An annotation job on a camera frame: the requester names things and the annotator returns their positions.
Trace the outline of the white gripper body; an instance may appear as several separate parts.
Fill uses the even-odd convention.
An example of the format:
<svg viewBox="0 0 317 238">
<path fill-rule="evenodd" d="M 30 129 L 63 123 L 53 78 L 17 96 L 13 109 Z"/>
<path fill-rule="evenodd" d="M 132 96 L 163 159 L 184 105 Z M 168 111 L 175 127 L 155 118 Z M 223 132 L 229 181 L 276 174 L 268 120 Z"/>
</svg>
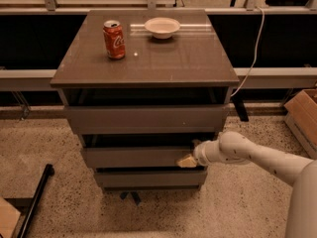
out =
<svg viewBox="0 0 317 238">
<path fill-rule="evenodd" d="M 204 141 L 197 145 L 193 151 L 194 159 L 200 166 L 210 166 L 220 161 L 219 141 Z"/>
</svg>

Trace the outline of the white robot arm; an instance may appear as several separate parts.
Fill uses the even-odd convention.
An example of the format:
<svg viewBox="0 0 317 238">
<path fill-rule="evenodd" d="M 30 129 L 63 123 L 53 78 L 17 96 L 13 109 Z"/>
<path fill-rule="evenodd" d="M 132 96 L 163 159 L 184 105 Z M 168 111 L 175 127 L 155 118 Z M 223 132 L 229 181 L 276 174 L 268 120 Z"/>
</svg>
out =
<svg viewBox="0 0 317 238">
<path fill-rule="evenodd" d="M 317 161 L 265 147 L 227 131 L 199 142 L 176 161 L 181 168 L 252 162 L 292 187 L 285 238 L 317 238 Z"/>
</svg>

